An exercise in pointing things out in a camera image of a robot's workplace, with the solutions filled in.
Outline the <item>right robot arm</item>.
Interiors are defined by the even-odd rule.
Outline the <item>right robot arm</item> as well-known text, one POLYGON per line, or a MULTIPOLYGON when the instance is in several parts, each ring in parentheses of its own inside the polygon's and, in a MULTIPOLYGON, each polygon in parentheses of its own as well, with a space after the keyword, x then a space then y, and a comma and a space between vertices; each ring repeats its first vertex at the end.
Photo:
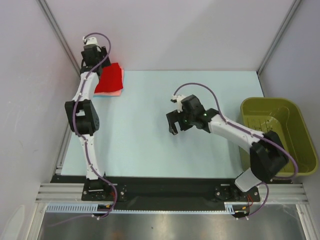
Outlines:
POLYGON ((221 136, 249 154, 249 168, 235 178, 231 196, 242 201, 249 190, 270 181, 289 163, 280 137, 272 130, 264 133, 225 118, 218 110, 205 109, 195 95, 174 95, 176 109, 166 114, 169 132, 187 131, 192 127, 221 136))

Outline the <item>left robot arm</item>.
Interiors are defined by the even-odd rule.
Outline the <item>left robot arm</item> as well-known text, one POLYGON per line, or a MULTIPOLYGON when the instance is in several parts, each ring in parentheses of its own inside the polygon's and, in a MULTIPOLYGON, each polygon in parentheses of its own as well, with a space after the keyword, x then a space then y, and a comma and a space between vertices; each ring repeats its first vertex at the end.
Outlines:
POLYGON ((103 180, 105 172, 96 155, 95 133, 100 128, 100 120, 92 99, 108 52, 96 43, 87 43, 81 55, 80 83, 75 96, 65 102, 64 108, 70 129, 78 137, 84 153, 86 176, 81 199, 104 201, 110 196, 111 187, 103 180))

